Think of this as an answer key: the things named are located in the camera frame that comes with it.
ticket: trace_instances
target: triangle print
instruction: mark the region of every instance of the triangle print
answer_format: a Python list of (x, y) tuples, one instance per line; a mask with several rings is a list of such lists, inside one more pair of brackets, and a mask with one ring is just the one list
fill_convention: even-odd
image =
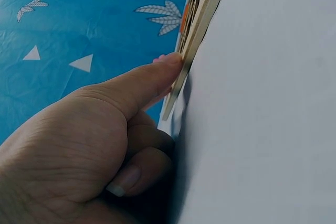
[(23, 60), (40, 60), (40, 54), (38, 53), (37, 46), (34, 46), (32, 50), (26, 55)]
[(70, 63), (69, 65), (83, 70), (85, 72), (91, 72), (91, 64), (92, 64), (93, 55), (87, 55), (83, 58), (75, 60), (74, 62)]

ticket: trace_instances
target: white surface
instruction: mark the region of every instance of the white surface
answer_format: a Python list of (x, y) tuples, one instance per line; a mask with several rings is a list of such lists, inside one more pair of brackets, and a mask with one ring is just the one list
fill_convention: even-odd
[(335, 1), (221, 1), (191, 70), (176, 223), (336, 223)]

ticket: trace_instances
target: blue tablecloth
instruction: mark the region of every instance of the blue tablecloth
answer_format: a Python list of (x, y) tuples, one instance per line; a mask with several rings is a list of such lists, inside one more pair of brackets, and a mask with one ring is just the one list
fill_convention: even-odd
[(173, 51), (184, 3), (0, 0), (0, 143), (74, 89)]

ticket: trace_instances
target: leaf pattern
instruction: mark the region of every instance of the leaf pattern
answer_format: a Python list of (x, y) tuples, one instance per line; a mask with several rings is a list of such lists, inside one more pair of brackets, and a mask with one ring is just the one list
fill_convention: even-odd
[(170, 9), (177, 17), (182, 17), (182, 15), (181, 15), (181, 13), (180, 13), (180, 11), (179, 11), (179, 9), (177, 8), (177, 6), (173, 3), (173, 2), (171, 2), (171, 1), (169, 1), (169, 0), (166, 0), (165, 2), (164, 2), (164, 4), (166, 5), (166, 7), (168, 8), (168, 9)]
[(180, 24), (181, 19), (177, 17), (171, 17), (171, 16), (164, 16), (164, 17), (158, 17), (158, 18), (149, 18), (149, 21), (164, 24), (164, 25), (176, 25)]
[(28, 3), (27, 5), (21, 7), (21, 9), (17, 13), (17, 21), (18, 22), (21, 21), (24, 13), (29, 13), (29, 12), (34, 11), (34, 9), (32, 7), (46, 7), (46, 6), (48, 6), (48, 3), (40, 2), (40, 1), (41, 0), (33, 0), (30, 3)]
[(159, 36), (162, 36), (164, 34), (169, 33), (170, 31), (174, 30), (176, 27), (178, 27), (179, 24), (175, 25), (163, 25), (160, 29)]
[(165, 6), (161, 5), (145, 5), (135, 10), (138, 13), (151, 13), (174, 16), (174, 13)]
[(166, 0), (164, 4), (165, 6), (145, 5), (135, 10), (138, 13), (165, 15), (161, 17), (148, 18), (148, 20), (151, 22), (162, 24), (162, 27), (159, 31), (159, 36), (162, 36), (174, 30), (182, 22), (182, 15), (178, 7), (169, 0)]

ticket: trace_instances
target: hand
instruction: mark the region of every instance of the hand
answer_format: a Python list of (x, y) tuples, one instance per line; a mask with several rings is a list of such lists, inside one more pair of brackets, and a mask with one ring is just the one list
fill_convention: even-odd
[(142, 108), (166, 95), (181, 68), (170, 54), (76, 90), (18, 128), (0, 147), (0, 223), (139, 223), (139, 209), (101, 195), (107, 186), (134, 210), (143, 199), (134, 196), (171, 170), (172, 139)]

